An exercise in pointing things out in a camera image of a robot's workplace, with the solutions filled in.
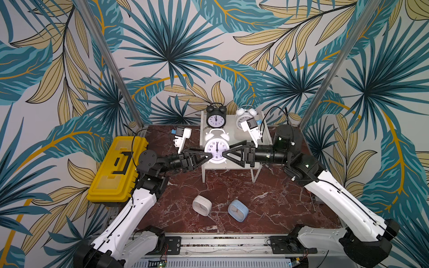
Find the white square alarm clock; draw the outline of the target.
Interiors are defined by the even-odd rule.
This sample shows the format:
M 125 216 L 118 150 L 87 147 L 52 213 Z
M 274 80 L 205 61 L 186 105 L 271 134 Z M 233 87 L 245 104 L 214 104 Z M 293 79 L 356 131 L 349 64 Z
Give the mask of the white square alarm clock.
M 192 202 L 192 208 L 195 212 L 202 216 L 208 216 L 212 209 L 212 202 L 207 198 L 198 195 Z

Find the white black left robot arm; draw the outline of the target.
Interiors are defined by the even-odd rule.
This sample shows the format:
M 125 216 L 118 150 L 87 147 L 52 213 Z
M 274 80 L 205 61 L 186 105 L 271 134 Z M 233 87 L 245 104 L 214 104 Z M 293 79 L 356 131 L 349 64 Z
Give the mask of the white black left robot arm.
M 114 221 L 91 244 L 79 246 L 73 256 L 75 268 L 130 268 L 147 253 L 161 251 L 164 231 L 148 226 L 133 241 L 130 236 L 144 215 L 164 193 L 169 179 L 163 174 L 173 170 L 189 172 L 212 159 L 202 149 L 185 149 L 182 153 L 160 157 L 153 150 L 143 151 L 138 159 L 137 186 L 131 199 Z

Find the light blue square clock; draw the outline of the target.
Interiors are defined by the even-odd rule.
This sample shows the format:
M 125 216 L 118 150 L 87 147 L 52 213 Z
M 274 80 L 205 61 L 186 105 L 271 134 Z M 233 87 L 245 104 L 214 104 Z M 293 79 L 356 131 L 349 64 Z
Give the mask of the light blue square clock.
M 238 199 L 232 201 L 228 207 L 229 215 L 238 222 L 243 222 L 248 216 L 248 207 Z

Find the black twin-bell alarm clock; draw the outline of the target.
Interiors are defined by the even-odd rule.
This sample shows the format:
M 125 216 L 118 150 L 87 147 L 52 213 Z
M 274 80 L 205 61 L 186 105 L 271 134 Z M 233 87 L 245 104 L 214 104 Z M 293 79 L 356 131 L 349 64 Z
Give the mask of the black twin-bell alarm clock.
M 220 102 L 212 102 L 206 108 L 206 123 L 210 128 L 223 128 L 226 125 L 227 108 Z

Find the white twin-bell alarm clock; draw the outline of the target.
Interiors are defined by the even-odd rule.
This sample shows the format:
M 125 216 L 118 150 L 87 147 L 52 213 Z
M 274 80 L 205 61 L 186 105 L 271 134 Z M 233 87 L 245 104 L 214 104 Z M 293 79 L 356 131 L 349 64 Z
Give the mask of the white twin-bell alarm clock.
M 204 137 L 204 151 L 212 155 L 211 163 L 221 164 L 226 161 L 223 152 L 230 149 L 230 136 L 222 128 L 211 129 Z

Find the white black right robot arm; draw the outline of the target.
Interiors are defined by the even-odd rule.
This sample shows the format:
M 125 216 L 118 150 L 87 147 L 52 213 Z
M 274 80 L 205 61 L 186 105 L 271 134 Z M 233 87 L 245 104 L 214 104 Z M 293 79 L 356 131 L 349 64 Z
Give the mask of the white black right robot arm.
M 385 220 L 348 192 L 317 158 L 302 152 L 303 135 L 297 127 L 280 125 L 270 145 L 242 141 L 223 151 L 224 158 L 244 167 L 256 163 L 279 164 L 298 185 L 318 197 L 345 222 L 344 228 L 322 229 L 298 224 L 286 237 L 294 253 L 325 249 L 344 253 L 364 268 L 374 268 L 391 253 L 391 241 L 400 230 L 393 219 Z

